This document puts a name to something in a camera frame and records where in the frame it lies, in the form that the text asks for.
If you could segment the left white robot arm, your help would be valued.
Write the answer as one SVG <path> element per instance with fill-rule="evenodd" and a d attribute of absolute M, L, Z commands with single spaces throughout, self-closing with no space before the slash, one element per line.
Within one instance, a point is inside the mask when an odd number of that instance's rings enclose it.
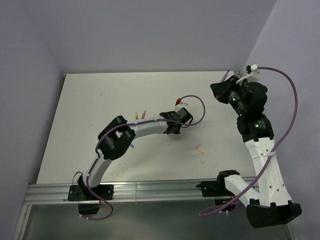
<path fill-rule="evenodd" d="M 134 122 L 128 122 L 122 115 L 115 117 L 98 135 L 96 157 L 77 181 L 79 194 L 86 200 L 95 198 L 106 170 L 112 161 L 126 153 L 133 140 L 155 134 L 179 134 L 181 126 L 186 126 L 192 120 L 193 116 L 185 107 Z"/>

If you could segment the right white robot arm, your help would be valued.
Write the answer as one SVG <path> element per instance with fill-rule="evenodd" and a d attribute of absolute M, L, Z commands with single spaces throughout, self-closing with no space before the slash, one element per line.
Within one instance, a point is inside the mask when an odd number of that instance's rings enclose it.
<path fill-rule="evenodd" d="M 302 214 L 299 203 L 288 193 L 275 153 L 275 135 L 263 113 L 267 87 L 246 79 L 230 77 L 210 88 L 214 97 L 237 113 L 237 129 L 251 156 L 259 190 L 247 184 L 235 170 L 219 172 L 216 189 L 222 195 L 235 194 L 246 207 L 249 223 L 255 229 L 284 225 Z"/>

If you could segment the purple pen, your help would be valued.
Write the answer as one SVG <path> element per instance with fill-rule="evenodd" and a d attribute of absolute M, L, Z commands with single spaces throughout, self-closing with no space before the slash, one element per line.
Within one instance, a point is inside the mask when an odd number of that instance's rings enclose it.
<path fill-rule="evenodd" d="M 229 74 L 229 71 L 230 71 L 230 70 L 227 70 L 227 71 L 226 71 L 226 73 L 223 75 L 223 77 L 222 77 L 222 79 L 221 79 L 220 82 L 224 82 L 224 81 L 226 80 L 226 78 L 227 78 L 227 76 L 228 76 L 228 74 Z"/>

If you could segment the pink pen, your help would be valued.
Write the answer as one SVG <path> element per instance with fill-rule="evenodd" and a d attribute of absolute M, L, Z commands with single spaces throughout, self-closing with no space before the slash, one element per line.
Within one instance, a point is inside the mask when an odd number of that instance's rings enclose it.
<path fill-rule="evenodd" d="M 146 112 L 147 112 L 146 110 L 143 111 L 142 116 L 141 116 L 141 119 L 144 119 L 144 118 L 145 118 Z"/>

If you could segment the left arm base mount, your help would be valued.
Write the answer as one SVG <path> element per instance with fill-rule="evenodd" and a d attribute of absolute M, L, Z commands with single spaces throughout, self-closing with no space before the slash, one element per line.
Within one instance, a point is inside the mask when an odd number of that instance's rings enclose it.
<path fill-rule="evenodd" d="M 78 202 L 78 213 L 80 217 L 90 221 L 99 221 L 109 218 L 114 208 L 109 203 L 109 200 L 113 199 L 114 186 L 112 184 L 100 184 L 94 187 L 92 194 L 85 186 L 84 193 L 79 185 L 71 185 L 69 187 L 67 200 L 69 202 Z M 101 204 L 105 203 L 110 207 L 110 213 L 103 217 L 93 217 L 100 210 Z"/>

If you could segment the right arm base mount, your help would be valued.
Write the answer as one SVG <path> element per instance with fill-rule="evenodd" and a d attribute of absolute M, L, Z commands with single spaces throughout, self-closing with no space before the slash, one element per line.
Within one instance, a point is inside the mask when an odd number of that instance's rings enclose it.
<path fill-rule="evenodd" d="M 199 213 L 200 217 L 205 217 L 208 214 L 209 210 L 218 209 L 220 206 L 227 204 L 230 200 L 232 200 L 235 195 L 226 189 L 225 186 L 225 178 L 229 176 L 240 176 L 240 173 L 236 170 L 224 170 L 220 171 L 217 175 L 216 180 L 205 180 L 201 181 L 196 185 L 197 188 L 201 189 L 202 197 L 226 197 L 226 200 L 218 199 L 214 200 L 215 206 L 204 209 Z"/>

